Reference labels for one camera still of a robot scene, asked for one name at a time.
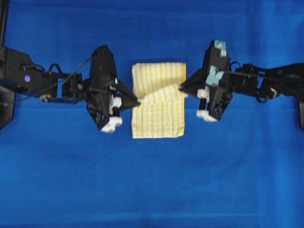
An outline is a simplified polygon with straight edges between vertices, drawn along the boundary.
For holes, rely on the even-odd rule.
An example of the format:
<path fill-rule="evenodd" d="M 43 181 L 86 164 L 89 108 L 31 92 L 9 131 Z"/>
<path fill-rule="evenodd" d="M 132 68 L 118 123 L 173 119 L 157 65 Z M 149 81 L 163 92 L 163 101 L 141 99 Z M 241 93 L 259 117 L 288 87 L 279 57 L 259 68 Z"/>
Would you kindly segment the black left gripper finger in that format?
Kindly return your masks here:
<path fill-rule="evenodd" d="M 115 83 L 115 88 L 118 94 L 120 94 L 122 106 L 140 105 L 138 98 L 128 89 L 128 87 L 121 80 L 117 80 L 117 83 Z"/>
<path fill-rule="evenodd" d="M 134 107 L 140 106 L 141 103 L 138 101 L 118 101 L 117 109 L 119 112 L 123 112 L 125 110 L 133 109 Z"/>

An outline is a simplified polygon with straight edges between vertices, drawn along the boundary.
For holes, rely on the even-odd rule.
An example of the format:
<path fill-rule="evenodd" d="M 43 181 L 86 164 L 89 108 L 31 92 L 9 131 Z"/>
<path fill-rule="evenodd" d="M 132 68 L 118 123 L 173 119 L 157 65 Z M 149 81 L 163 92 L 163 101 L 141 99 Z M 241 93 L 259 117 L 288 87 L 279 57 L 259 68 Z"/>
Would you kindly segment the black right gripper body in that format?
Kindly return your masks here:
<path fill-rule="evenodd" d="M 232 100 L 232 91 L 228 87 L 227 71 L 230 67 L 230 57 L 226 43 L 213 40 L 204 55 L 202 77 L 204 88 L 197 91 L 200 106 L 196 112 L 198 118 L 206 122 L 217 122 Z"/>

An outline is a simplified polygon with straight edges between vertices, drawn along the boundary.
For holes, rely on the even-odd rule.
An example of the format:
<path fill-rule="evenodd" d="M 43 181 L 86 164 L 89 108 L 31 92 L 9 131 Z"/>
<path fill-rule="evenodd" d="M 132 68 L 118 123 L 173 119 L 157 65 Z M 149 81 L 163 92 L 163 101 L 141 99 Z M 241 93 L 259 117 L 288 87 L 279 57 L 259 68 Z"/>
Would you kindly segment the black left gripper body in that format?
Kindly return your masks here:
<path fill-rule="evenodd" d="M 113 133 L 122 124 L 118 112 L 113 111 L 122 104 L 115 95 L 116 80 L 114 56 L 107 45 L 102 45 L 92 54 L 86 108 L 98 130 L 104 133 Z"/>

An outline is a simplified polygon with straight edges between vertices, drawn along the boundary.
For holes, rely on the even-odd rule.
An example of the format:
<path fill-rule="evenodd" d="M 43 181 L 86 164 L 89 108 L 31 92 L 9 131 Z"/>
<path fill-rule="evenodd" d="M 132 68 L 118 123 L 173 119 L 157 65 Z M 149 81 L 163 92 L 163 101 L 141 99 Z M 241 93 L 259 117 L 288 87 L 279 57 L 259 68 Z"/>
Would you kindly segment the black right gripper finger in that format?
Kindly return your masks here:
<path fill-rule="evenodd" d="M 199 69 L 179 85 L 179 90 L 195 90 L 203 87 L 204 83 L 202 77 L 202 69 Z"/>
<path fill-rule="evenodd" d="M 186 87 L 180 86 L 179 90 L 181 92 L 186 93 L 188 95 L 191 95 L 191 96 L 193 96 L 195 98 L 198 97 L 198 90 L 199 90 L 199 88 L 197 88 L 196 86 L 186 86 Z"/>

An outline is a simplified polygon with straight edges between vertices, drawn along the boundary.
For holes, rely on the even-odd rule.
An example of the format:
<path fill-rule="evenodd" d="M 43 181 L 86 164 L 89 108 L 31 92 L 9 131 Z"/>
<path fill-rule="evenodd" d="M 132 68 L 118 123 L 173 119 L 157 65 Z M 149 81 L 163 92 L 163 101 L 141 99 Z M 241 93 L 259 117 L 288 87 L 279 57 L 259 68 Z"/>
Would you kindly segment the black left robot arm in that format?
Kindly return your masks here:
<path fill-rule="evenodd" d="M 4 47 L 0 51 L 0 127 L 13 119 L 16 94 L 39 98 L 42 102 L 86 103 L 98 130 L 111 133 L 122 124 L 120 112 L 141 103 L 119 80 L 115 60 L 107 45 L 94 50 L 88 59 L 89 77 L 77 71 L 63 73 L 59 64 L 46 70 L 28 54 Z"/>

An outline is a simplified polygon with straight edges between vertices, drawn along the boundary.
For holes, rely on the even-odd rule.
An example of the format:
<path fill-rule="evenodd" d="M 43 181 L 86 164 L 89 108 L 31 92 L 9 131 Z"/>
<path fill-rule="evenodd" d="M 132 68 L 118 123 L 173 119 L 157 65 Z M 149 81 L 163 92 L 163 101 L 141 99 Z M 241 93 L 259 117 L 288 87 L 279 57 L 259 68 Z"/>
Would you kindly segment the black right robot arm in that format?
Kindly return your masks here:
<path fill-rule="evenodd" d="M 264 104 L 280 95 L 295 97 L 300 114 L 304 113 L 304 65 L 291 64 L 276 68 L 260 68 L 252 64 L 239 65 L 228 56 L 224 41 L 212 40 L 205 51 L 202 68 L 179 87 L 181 92 L 200 100 L 197 117 L 217 122 L 234 93 L 254 97 Z"/>

